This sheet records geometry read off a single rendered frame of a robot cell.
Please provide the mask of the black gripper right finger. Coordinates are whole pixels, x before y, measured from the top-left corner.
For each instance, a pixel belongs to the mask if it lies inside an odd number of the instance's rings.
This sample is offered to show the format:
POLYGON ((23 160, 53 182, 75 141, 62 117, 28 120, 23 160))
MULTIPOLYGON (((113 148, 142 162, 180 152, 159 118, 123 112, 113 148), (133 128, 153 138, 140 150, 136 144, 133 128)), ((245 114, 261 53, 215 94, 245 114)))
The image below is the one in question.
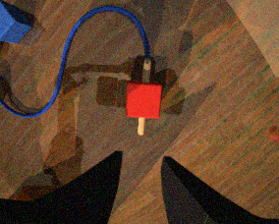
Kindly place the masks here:
POLYGON ((239 207, 170 156, 163 158, 160 181, 169 224, 279 224, 239 207))

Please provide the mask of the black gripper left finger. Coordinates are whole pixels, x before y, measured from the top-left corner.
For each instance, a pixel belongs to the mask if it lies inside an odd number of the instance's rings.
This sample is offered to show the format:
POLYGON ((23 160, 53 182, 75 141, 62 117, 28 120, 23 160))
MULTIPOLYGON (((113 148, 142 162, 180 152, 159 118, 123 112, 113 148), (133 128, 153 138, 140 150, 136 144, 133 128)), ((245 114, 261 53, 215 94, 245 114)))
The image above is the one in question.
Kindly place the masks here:
POLYGON ((32 201, 0 197, 0 224, 106 224, 119 188, 123 152, 111 152, 76 180, 32 201))

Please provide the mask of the blue block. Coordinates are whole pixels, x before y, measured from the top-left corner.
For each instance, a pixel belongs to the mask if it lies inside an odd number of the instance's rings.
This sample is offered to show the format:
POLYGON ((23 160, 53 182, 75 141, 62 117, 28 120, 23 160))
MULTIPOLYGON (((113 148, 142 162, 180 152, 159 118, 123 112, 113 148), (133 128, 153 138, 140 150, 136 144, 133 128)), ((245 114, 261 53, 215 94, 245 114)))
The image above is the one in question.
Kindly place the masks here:
POLYGON ((19 43, 30 31, 31 23, 20 8, 0 0, 0 40, 19 43))

